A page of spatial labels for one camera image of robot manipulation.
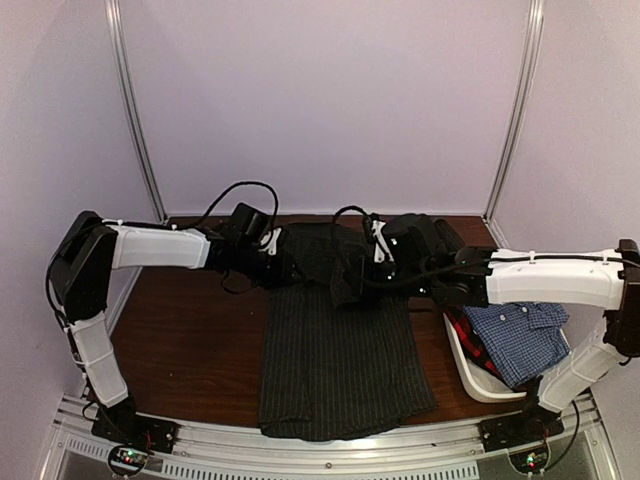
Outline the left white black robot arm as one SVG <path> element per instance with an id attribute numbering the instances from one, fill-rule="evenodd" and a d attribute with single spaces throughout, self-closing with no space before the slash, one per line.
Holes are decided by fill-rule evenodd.
<path id="1" fill-rule="evenodd" d="M 275 218 L 245 203 L 214 228 L 107 220 L 81 212 L 52 255 L 45 291 L 98 406 L 98 423 L 123 444 L 137 442 L 144 424 L 121 375 L 106 327 L 111 273 L 129 267 L 179 267 L 236 272 L 275 289 L 302 278 L 283 250 Z"/>

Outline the black pinstriped long sleeve shirt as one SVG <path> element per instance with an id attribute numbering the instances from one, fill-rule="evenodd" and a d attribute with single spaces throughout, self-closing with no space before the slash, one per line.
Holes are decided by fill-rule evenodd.
<path id="1" fill-rule="evenodd" d="M 301 283 L 269 294 L 258 426 L 272 438 L 353 440 L 399 427 L 437 407 L 407 299 L 359 301 L 341 285 L 331 240 L 361 253 L 362 234 L 327 223 L 283 229 Z"/>

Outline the left led circuit board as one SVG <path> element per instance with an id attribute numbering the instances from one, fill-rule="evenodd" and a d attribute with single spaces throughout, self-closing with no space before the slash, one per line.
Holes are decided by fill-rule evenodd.
<path id="1" fill-rule="evenodd" d="M 146 467 L 149 457 L 147 452 L 119 445 L 109 451 L 107 465 L 117 475 L 136 475 Z"/>

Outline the red black plaid shirt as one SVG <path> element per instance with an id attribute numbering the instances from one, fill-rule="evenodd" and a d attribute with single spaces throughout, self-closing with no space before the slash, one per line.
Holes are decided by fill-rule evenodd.
<path id="1" fill-rule="evenodd" d="M 458 307 L 449 307 L 443 310 L 443 315 L 446 315 L 454 326 L 455 332 L 458 335 L 459 341 L 463 348 L 463 353 L 467 359 L 473 362 L 478 367 L 489 372 L 495 378 L 501 380 L 505 385 L 502 375 L 499 373 L 496 365 L 491 359 L 486 347 L 478 334 L 473 330 L 469 318 Z M 525 387 L 511 388 L 513 391 L 523 391 L 526 393 Z"/>

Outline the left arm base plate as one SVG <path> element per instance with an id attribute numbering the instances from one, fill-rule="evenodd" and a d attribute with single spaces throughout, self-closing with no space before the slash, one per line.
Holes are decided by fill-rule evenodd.
<path id="1" fill-rule="evenodd" d="M 91 428 L 93 436 L 132 446 L 138 450 L 171 454 L 178 425 L 175 422 L 132 412 L 99 412 Z"/>

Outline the blue checked long sleeve shirt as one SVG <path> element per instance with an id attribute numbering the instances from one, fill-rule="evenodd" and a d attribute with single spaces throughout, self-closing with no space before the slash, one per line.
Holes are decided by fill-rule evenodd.
<path id="1" fill-rule="evenodd" d="M 560 304 L 464 306 L 462 311 L 510 388 L 538 377 L 570 353 L 562 332 L 569 314 Z"/>

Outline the white plastic bin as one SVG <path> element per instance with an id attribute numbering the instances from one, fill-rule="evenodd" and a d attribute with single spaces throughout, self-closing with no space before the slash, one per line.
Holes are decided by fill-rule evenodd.
<path id="1" fill-rule="evenodd" d="M 501 380 L 465 357 L 454 326 L 446 315 L 443 315 L 443 318 L 454 362 L 465 392 L 472 399 L 485 404 L 511 403 L 524 400 L 526 397 L 525 392 L 509 389 Z"/>

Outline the left aluminium frame post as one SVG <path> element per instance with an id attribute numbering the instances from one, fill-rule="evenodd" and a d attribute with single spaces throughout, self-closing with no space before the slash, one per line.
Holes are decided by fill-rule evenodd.
<path id="1" fill-rule="evenodd" d="M 124 105 L 126 122 L 133 143 L 135 157 L 141 171 L 146 193 L 151 203 L 153 215 L 158 222 L 165 222 L 168 219 L 168 216 L 149 156 L 149 150 L 135 95 L 134 82 L 131 75 L 126 37 L 123 28 L 121 2 L 117 0 L 106 0 L 104 5 L 118 85 Z"/>

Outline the led circuit board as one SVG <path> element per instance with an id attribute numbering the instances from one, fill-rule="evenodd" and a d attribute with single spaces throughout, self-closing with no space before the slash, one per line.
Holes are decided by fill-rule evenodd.
<path id="1" fill-rule="evenodd" d="M 550 454 L 546 449 L 525 449 L 509 454 L 511 466 L 523 475 L 534 475 L 543 471 L 549 463 L 549 458 Z"/>
<path id="2" fill-rule="evenodd" d="M 147 452 L 119 445 L 109 451 L 107 465 L 117 475 L 136 475 L 146 467 L 149 457 Z"/>

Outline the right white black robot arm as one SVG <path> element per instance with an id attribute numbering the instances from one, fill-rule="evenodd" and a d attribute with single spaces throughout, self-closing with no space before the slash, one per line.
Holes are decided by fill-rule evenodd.
<path id="1" fill-rule="evenodd" d="M 365 214 L 363 228 L 374 247 L 373 263 L 392 268 L 388 278 L 366 276 L 336 245 L 341 264 L 361 288 L 424 296 L 481 312 L 522 302 L 602 308 L 603 318 L 590 336 L 544 369 L 528 396 L 533 403 L 513 419 L 519 440 L 535 440 L 582 391 L 639 355 L 639 248 L 631 239 L 601 252 L 546 254 L 469 247 L 446 221 L 426 215 L 384 222 Z"/>

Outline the right led circuit board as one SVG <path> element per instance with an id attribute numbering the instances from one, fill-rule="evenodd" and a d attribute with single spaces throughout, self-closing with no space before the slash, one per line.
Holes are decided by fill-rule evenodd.
<path id="1" fill-rule="evenodd" d="M 534 475 L 543 471 L 549 463 L 549 458 L 550 454 L 546 449 L 525 449 L 509 454 L 511 466 L 523 475 Z"/>

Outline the aluminium frame post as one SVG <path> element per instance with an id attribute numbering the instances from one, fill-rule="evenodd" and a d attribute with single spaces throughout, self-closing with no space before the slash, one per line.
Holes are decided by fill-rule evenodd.
<path id="1" fill-rule="evenodd" d="M 131 75 L 126 37 L 123 28 L 121 2 L 117 0 L 106 0 L 104 5 L 118 85 L 124 105 L 126 122 L 133 143 L 135 157 L 141 171 L 146 193 L 151 203 L 153 215 L 158 222 L 165 222 L 168 219 L 168 216 L 149 156 L 149 150 L 135 95 L 134 82 Z"/>
<path id="2" fill-rule="evenodd" d="M 483 214 L 483 219 L 487 224 L 492 223 L 495 218 L 524 123 L 526 108 L 540 55 L 545 21 L 545 4 L 546 2 L 543 0 L 531 0 L 529 2 L 523 50 L 513 104 L 501 149 L 498 168 Z"/>

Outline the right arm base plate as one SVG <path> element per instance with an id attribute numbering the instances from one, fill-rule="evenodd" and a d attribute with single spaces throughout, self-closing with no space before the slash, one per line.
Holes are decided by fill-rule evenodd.
<path id="1" fill-rule="evenodd" d="M 540 443 L 565 430 L 558 414 L 525 412 L 483 420 L 478 429 L 485 452 Z"/>

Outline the right aluminium frame post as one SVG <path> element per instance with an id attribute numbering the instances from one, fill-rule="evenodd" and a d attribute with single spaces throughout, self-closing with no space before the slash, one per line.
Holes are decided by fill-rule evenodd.
<path id="1" fill-rule="evenodd" d="M 495 218 L 524 123 L 526 108 L 540 55 L 545 21 L 545 4 L 546 2 L 543 0 L 531 0 L 529 2 L 523 50 L 513 104 L 501 149 L 498 168 L 483 214 L 483 219 L 487 224 L 492 223 Z"/>

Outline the front aluminium rail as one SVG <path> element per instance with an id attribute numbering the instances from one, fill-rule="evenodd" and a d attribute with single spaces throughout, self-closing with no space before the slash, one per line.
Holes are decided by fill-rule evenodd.
<path id="1" fill-rule="evenodd" d="M 92 435 L 96 407 L 64 395 L 36 479 L 126 479 L 107 464 L 117 442 Z M 130 479 L 622 479 L 593 395 L 562 413 L 564 430 L 538 443 L 489 451 L 480 423 L 514 414 L 518 403 L 445 403 L 410 424 L 354 441 L 272 439 L 257 428 L 175 418 L 173 450 L 153 453 Z M 525 448 L 548 447 L 551 470 L 521 473 Z"/>

